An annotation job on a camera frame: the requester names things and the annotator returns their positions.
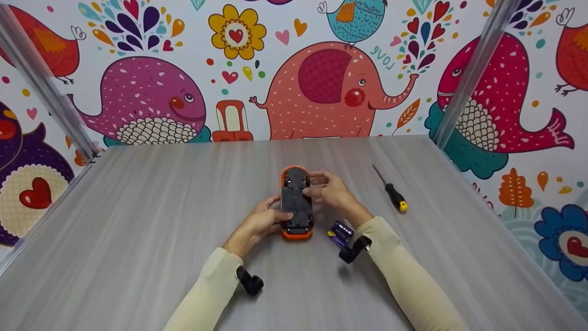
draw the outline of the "orange toy car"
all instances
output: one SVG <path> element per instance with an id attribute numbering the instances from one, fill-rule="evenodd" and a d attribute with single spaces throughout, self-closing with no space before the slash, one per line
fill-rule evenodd
<path id="1" fill-rule="evenodd" d="M 253 134 L 247 125 L 245 104 L 239 100 L 222 100 L 216 104 L 219 131 L 212 133 L 212 141 L 251 141 Z"/>
<path id="2" fill-rule="evenodd" d="M 308 171 L 303 167 L 288 167 L 282 172 L 281 183 L 281 210 L 294 214 L 291 220 L 282 222 L 282 236 L 290 240 L 308 239 L 315 226 L 312 199 L 302 194 L 302 190 L 310 187 Z"/>

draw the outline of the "screwdriver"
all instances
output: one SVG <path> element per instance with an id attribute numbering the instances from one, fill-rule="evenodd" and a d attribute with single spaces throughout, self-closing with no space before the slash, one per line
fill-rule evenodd
<path id="1" fill-rule="evenodd" d="M 384 183 L 384 189 L 388 193 L 388 196 L 390 197 L 390 201 L 392 202 L 394 207 L 396 207 L 396 209 L 398 209 L 399 212 L 405 213 L 408 210 L 408 203 L 406 203 L 406 200 L 404 199 L 402 194 L 400 194 L 400 193 L 398 193 L 398 191 L 396 191 L 396 189 L 394 188 L 394 185 L 387 183 L 384 180 L 384 177 L 382 177 L 382 174 L 380 173 L 380 171 L 378 171 L 378 169 L 376 168 L 375 165 L 372 164 L 372 167 L 374 168 L 374 170 L 376 170 L 377 175 L 380 177 L 380 179 Z"/>

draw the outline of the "table surface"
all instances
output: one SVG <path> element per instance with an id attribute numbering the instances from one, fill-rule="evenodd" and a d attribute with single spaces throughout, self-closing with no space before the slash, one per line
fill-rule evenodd
<path id="1" fill-rule="evenodd" d="M 371 167 L 410 205 L 400 215 Z M 587 323 L 424 136 L 110 148 L 0 276 L 0 329 L 161 330 L 202 265 L 297 164 L 340 175 L 383 216 L 472 330 L 586 330 Z M 218 330 L 407 330 L 365 254 L 338 258 L 336 219 L 307 242 L 263 241 L 265 281 L 238 289 Z"/>

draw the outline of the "black and yellow screwdriver handle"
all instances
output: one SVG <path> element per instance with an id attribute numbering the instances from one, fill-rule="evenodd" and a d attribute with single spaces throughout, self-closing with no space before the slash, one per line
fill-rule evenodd
<path id="1" fill-rule="evenodd" d="M 398 209 L 399 212 L 405 213 L 408 210 L 408 203 L 406 203 L 406 200 L 404 199 L 402 194 L 398 193 L 398 191 L 396 191 L 396 189 L 394 188 L 394 185 L 390 183 L 386 184 L 386 186 L 384 186 L 384 189 L 388 193 L 390 201 L 392 202 L 392 204 L 394 204 L 394 207 L 396 207 L 396 209 Z"/>

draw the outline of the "hand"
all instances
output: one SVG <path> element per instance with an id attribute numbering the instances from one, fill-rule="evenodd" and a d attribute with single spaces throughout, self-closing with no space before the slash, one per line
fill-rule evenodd
<path id="1" fill-rule="evenodd" d="M 288 221 L 294 215 L 282 213 L 270 207 L 280 201 L 280 196 L 273 196 L 260 202 L 239 227 L 230 235 L 223 248 L 244 259 L 251 248 L 270 233 L 281 230 L 280 222 Z"/>
<path id="2" fill-rule="evenodd" d="M 340 177 L 328 171 L 314 171 L 309 173 L 309 176 L 312 178 L 311 184 L 321 186 L 305 188 L 303 191 L 306 196 L 313 198 L 315 203 L 324 202 L 337 209 L 356 229 L 373 218 L 373 215 L 353 196 Z"/>

